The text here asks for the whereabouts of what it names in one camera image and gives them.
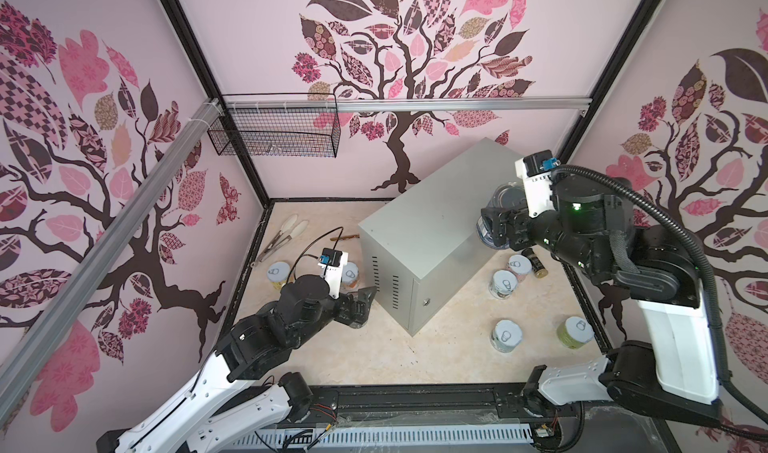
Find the butterfly decal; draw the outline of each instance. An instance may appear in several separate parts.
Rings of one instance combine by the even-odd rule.
[[[221,225],[225,221],[235,221],[237,219],[237,207],[235,203],[240,198],[240,194],[237,193],[235,187],[230,186],[230,181],[219,173],[219,184],[221,185],[221,193],[224,194],[224,205],[219,208],[219,213],[216,215],[216,225]]]

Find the wallpaper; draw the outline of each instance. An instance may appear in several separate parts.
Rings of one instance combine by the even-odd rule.
[[[66,0],[0,3],[0,360],[205,98],[157,0],[110,1],[97,21]],[[259,214],[236,159],[199,141],[0,448],[94,451],[155,410],[213,344]]]
[[[574,163],[627,178],[704,243],[720,286],[734,383],[768,402],[766,0],[668,0]],[[636,209],[634,222],[654,221]],[[594,300],[615,345],[646,339],[627,290]],[[723,422],[768,433],[727,394]],[[768,451],[670,424],[683,451]]]
[[[588,95],[639,2],[226,0],[230,21],[214,25],[219,0],[181,1],[225,93],[339,102]],[[337,158],[254,162],[273,197],[393,197],[482,138],[555,149],[577,114],[343,113]],[[331,120],[318,115],[308,130]],[[306,182],[307,170],[333,180]]]

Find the aluminum rail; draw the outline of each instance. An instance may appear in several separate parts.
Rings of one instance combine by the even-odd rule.
[[[69,281],[46,305],[38,321],[8,355],[0,368],[0,423],[14,410],[38,372],[69,334],[83,307],[158,202],[160,194],[170,184],[189,152],[208,131],[208,125],[219,117],[220,110],[215,103],[215,100],[209,99],[197,108],[168,147],[163,159],[150,171],[104,236],[74,269]]]
[[[255,101],[243,95],[224,95],[226,107],[238,108],[331,108],[347,112],[457,112],[460,110],[586,110],[589,97],[523,97],[523,98],[403,98],[394,100],[312,100]]]

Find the wire mesh basket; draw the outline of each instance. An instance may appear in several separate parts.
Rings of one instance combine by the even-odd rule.
[[[219,117],[208,130],[219,155],[336,157],[341,138],[336,95],[310,94],[309,100],[307,93],[247,96],[226,104],[234,125],[226,128],[228,119]]]

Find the beige marble tabletop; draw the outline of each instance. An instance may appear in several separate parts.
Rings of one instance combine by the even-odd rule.
[[[291,214],[309,220],[310,225],[296,240],[254,268],[237,319],[254,314],[264,303],[278,298],[279,292],[266,278],[270,264],[293,264],[309,242],[331,228],[343,226],[345,235],[359,233],[357,224],[384,204],[275,204],[264,244]],[[322,247],[330,246],[330,241],[321,240],[309,253],[317,255]],[[338,248],[363,267],[359,239],[341,241]],[[494,271],[503,268],[512,254],[504,250],[496,253],[416,336],[411,337],[374,302],[368,324],[361,329],[331,322],[270,374],[280,378],[287,371],[299,371],[311,385],[507,382],[525,381],[536,365],[566,366],[599,356],[594,341],[571,350],[555,336],[555,329],[566,318],[584,314],[559,263],[542,249],[535,250],[549,275],[543,279],[530,275],[509,299],[495,299],[488,292]],[[304,258],[296,270],[302,275],[316,273],[320,267],[314,259]],[[511,319],[523,331],[522,343],[511,353],[498,352],[491,345],[491,330],[500,319]]]

